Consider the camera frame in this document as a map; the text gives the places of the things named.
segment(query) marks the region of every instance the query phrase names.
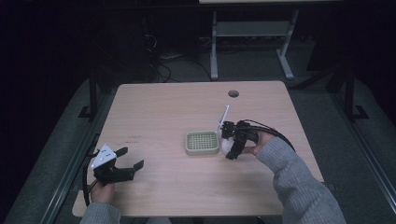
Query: person's arm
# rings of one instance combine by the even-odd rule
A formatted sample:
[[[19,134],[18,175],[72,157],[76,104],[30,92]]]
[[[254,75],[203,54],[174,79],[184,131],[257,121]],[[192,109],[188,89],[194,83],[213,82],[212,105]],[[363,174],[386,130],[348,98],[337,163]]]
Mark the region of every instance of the person's arm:
[[[245,153],[256,155],[274,172],[274,188],[284,206],[283,223],[346,223],[330,191],[283,140],[260,133],[259,144],[247,147]]]
[[[81,224],[118,224],[120,223],[120,210],[110,203],[114,198],[114,184],[103,186],[98,182],[91,190],[91,201]]]

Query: table leg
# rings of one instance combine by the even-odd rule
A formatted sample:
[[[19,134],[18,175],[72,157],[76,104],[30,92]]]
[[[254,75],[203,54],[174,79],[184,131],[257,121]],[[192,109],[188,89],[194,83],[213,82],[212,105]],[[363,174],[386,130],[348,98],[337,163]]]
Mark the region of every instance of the table leg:
[[[286,59],[286,51],[288,50],[289,42],[290,42],[291,36],[293,34],[293,30],[294,30],[295,23],[297,21],[298,13],[299,13],[298,9],[293,11],[293,14],[291,16],[291,20],[289,23],[288,31],[285,35],[285,42],[283,43],[283,46],[281,49],[276,50],[277,57],[280,61],[280,64],[282,65],[283,72],[285,73],[285,76],[287,79],[294,79],[294,75],[291,72],[288,60]]]
[[[219,79],[219,74],[218,74],[218,57],[216,55],[216,17],[217,17],[217,12],[213,12],[213,23],[212,23],[212,52],[210,53],[210,79],[213,80],[218,80]]]

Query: table top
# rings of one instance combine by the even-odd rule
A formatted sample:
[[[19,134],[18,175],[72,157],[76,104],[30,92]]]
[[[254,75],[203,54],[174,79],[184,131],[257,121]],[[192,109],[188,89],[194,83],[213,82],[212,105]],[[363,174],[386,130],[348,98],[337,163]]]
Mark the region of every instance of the table top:
[[[238,91],[232,98],[229,91]],[[323,177],[284,83],[200,82],[128,84],[119,87],[97,147],[129,152],[118,168],[145,160],[133,181],[116,184],[114,205],[131,217],[279,215],[274,174],[253,155],[227,160],[224,154],[189,156],[188,132],[215,131],[226,105],[226,120],[252,119],[283,133],[313,176]],[[94,180],[89,169],[88,183]],[[82,193],[73,214],[83,216]]]
[[[343,0],[199,0],[200,4],[226,4],[226,3],[314,3],[337,2]]]

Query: gray sleeve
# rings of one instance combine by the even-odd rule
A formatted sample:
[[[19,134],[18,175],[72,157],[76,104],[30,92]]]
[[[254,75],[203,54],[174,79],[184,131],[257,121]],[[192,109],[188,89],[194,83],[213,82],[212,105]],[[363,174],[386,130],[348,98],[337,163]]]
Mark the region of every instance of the gray sleeve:
[[[257,158],[275,174],[274,188],[284,207],[283,223],[346,223],[330,191],[283,140],[271,139]]]
[[[120,210],[108,203],[90,203],[80,224],[118,224]]]

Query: square green tray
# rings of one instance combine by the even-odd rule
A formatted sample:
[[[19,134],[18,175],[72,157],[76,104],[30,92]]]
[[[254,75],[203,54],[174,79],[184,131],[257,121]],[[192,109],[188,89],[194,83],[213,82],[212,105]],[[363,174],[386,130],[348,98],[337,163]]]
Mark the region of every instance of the square green tray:
[[[216,132],[194,132],[186,135],[186,153],[189,156],[219,153],[219,137]]]

